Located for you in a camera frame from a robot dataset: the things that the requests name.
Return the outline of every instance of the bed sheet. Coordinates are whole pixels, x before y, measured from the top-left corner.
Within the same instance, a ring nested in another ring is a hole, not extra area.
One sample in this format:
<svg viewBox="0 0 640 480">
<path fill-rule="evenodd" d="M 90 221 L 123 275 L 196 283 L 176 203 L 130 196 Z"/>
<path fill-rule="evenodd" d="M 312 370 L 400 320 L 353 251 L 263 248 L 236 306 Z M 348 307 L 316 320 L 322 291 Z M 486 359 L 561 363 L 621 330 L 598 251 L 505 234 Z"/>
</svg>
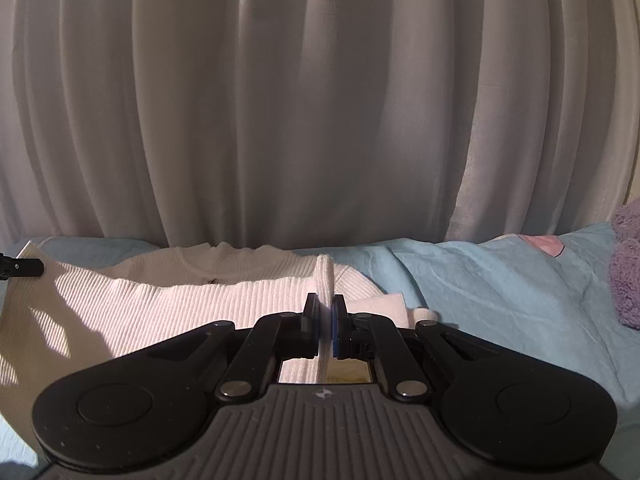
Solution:
<svg viewBox="0 0 640 480">
<path fill-rule="evenodd" d="M 603 223 L 561 238 L 565 248 L 557 258 L 518 237 L 479 245 L 399 239 L 297 252 L 330 254 L 385 292 L 401 292 L 410 308 L 428 306 L 441 322 L 599 382 L 619 412 L 602 464 L 619 478 L 638 480 L 640 333 L 620 325 L 612 306 L 607 269 L 614 235 Z M 139 240 L 32 240 L 58 260 L 89 268 L 156 248 Z M 17 254 L 25 243 L 8 253 Z M 0 480 L 32 478 L 41 466 L 11 428 L 0 424 Z"/>
</svg>

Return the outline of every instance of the ribbed gray surface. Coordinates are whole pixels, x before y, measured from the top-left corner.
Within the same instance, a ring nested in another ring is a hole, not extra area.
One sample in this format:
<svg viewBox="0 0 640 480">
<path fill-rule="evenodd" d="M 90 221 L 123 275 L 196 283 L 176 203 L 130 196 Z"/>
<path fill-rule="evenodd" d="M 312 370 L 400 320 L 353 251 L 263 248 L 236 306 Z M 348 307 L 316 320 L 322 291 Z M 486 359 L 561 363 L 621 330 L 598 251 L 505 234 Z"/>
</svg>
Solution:
<svg viewBox="0 0 640 480">
<path fill-rule="evenodd" d="M 429 410 L 376 384 L 274 384 L 257 402 L 221 409 L 191 449 L 146 471 L 91 476 L 50 468 L 42 480 L 611 479 L 599 466 L 520 474 L 451 443 Z"/>
</svg>

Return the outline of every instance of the purple fluffy fabric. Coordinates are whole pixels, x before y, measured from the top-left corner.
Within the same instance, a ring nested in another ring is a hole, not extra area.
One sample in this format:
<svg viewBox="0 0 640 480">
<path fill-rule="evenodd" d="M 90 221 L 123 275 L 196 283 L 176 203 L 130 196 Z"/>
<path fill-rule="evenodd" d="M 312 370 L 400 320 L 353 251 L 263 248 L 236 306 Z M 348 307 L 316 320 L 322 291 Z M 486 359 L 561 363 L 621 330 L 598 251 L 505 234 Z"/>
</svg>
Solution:
<svg viewBox="0 0 640 480">
<path fill-rule="evenodd" d="M 640 330 L 640 198 L 620 207 L 612 220 L 618 243 L 609 264 L 620 323 Z"/>
<path fill-rule="evenodd" d="M 640 242 L 622 240 L 609 265 L 611 291 L 620 323 L 640 330 Z"/>
</svg>

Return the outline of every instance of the metal screw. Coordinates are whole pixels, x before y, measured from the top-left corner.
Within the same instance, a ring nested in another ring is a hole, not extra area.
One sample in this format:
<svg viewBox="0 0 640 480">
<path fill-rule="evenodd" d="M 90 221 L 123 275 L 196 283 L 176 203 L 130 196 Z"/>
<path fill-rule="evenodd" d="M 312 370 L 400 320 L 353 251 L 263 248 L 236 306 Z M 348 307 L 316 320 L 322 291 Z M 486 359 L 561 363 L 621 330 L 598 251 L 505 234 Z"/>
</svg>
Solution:
<svg viewBox="0 0 640 480">
<path fill-rule="evenodd" d="M 251 384 L 247 381 L 227 381 L 220 386 L 220 393 L 225 397 L 241 397 L 251 391 Z"/>
<path fill-rule="evenodd" d="M 418 397 L 427 392 L 427 385 L 420 381 L 402 381 L 396 390 L 403 397 Z"/>
</svg>

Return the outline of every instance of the curtain fold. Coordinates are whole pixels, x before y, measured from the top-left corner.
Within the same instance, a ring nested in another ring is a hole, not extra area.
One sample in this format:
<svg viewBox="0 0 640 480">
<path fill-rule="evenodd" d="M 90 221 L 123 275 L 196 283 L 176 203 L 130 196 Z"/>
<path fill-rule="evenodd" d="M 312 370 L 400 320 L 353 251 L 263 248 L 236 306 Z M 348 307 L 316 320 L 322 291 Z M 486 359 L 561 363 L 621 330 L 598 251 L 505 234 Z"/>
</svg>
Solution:
<svg viewBox="0 0 640 480">
<path fill-rule="evenodd" d="M 566 232 L 639 92 L 633 0 L 0 0 L 0 244 Z"/>
</svg>

